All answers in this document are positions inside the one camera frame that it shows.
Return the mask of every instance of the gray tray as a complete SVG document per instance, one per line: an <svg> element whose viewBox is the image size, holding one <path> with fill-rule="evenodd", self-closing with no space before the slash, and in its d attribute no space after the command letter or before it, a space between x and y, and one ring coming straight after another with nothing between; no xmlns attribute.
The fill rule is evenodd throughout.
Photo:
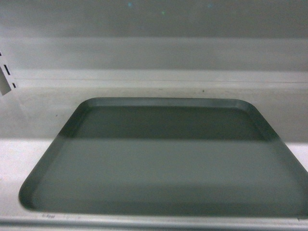
<svg viewBox="0 0 308 231"><path fill-rule="evenodd" d="M307 176L247 102L96 98L76 109L19 199L44 212L298 218Z"/></svg>

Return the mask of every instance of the tray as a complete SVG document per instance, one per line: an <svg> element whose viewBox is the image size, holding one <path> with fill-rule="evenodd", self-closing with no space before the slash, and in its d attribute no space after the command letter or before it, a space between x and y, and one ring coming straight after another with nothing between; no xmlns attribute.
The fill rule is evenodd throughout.
<svg viewBox="0 0 308 231"><path fill-rule="evenodd" d="M76 109L19 199L42 212L298 218L307 176L247 102L95 98Z"/></svg>

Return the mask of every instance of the white wall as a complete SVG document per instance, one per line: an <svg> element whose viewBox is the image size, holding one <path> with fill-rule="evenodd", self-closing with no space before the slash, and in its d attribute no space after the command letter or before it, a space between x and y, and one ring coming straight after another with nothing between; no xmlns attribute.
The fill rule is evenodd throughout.
<svg viewBox="0 0 308 231"><path fill-rule="evenodd" d="M0 51L18 87L306 86L307 10L286 0L3 0Z"/></svg>

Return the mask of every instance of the rectangular tray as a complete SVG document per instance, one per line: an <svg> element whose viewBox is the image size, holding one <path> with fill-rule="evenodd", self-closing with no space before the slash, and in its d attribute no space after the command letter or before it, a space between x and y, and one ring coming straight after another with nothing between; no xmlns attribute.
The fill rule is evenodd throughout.
<svg viewBox="0 0 308 231"><path fill-rule="evenodd" d="M308 174L251 104L83 102L24 182L33 211L306 217Z"/></svg>

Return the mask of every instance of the plastic tray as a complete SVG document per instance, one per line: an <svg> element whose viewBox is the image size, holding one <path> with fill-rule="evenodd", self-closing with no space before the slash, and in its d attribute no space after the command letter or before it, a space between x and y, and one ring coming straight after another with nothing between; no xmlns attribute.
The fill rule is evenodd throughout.
<svg viewBox="0 0 308 231"><path fill-rule="evenodd" d="M307 176L247 102L96 98L73 113L19 198L44 212L305 217Z"/></svg>

